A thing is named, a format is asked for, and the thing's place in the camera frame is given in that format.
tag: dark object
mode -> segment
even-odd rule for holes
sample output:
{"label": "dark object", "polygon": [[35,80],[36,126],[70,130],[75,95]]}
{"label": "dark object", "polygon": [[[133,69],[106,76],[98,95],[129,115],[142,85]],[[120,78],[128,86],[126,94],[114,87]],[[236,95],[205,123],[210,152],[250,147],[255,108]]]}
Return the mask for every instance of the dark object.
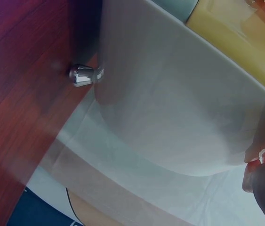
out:
{"label": "dark object", "polygon": [[83,226],[57,211],[26,188],[7,226]]}

